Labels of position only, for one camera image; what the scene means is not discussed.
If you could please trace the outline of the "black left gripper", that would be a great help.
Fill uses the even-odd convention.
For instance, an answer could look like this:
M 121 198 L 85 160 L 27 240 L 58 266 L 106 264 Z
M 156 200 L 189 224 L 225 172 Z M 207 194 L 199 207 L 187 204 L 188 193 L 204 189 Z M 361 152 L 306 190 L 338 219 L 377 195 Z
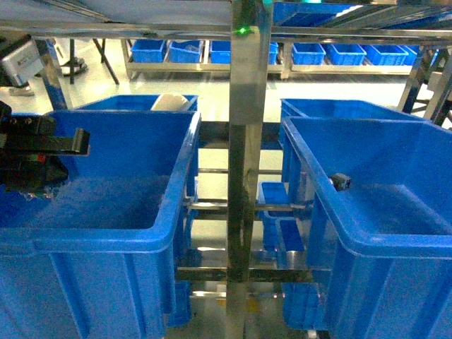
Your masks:
M 14 115 L 1 103 L 1 133 L 9 136 L 40 136 L 37 151 L 11 154 L 1 151 L 1 185 L 7 192 L 25 196 L 50 196 L 51 190 L 68 179 L 69 171 L 53 155 L 85 156 L 90 151 L 90 133 L 77 128 L 73 136 L 54 136 L 56 120 L 46 115 Z

